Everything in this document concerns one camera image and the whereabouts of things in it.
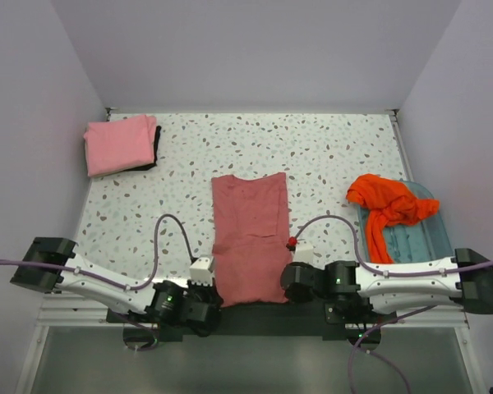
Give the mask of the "dusty red t shirt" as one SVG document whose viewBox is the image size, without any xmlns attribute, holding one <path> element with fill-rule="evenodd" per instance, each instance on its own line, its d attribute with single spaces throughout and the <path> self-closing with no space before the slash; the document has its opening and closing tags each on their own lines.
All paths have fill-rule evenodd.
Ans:
<svg viewBox="0 0 493 394">
<path fill-rule="evenodd" d="M 211 180 L 214 277 L 223 307 L 287 301 L 280 285 L 291 263 L 286 174 Z"/>
</svg>

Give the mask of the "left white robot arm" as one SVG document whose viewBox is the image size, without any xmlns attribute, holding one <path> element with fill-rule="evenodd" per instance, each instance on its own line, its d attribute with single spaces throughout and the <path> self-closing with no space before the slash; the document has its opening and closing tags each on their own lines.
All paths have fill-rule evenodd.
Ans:
<svg viewBox="0 0 493 394">
<path fill-rule="evenodd" d="M 212 282 L 136 280 L 90 262 L 75 247 L 65 238 L 34 238 L 10 283 L 44 294 L 68 291 L 130 321 L 188 328 L 200 337 L 218 327 L 221 301 Z"/>
</svg>

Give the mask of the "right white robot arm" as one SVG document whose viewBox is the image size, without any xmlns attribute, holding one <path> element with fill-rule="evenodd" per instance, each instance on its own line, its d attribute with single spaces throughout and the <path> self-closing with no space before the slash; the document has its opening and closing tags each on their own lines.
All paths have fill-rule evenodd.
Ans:
<svg viewBox="0 0 493 394">
<path fill-rule="evenodd" d="M 324 268 L 291 263 L 280 285 L 292 302 L 324 300 L 338 316 L 361 323 L 377 314 L 440 305 L 493 314 L 493 261 L 464 248 L 422 263 L 335 261 Z"/>
</svg>

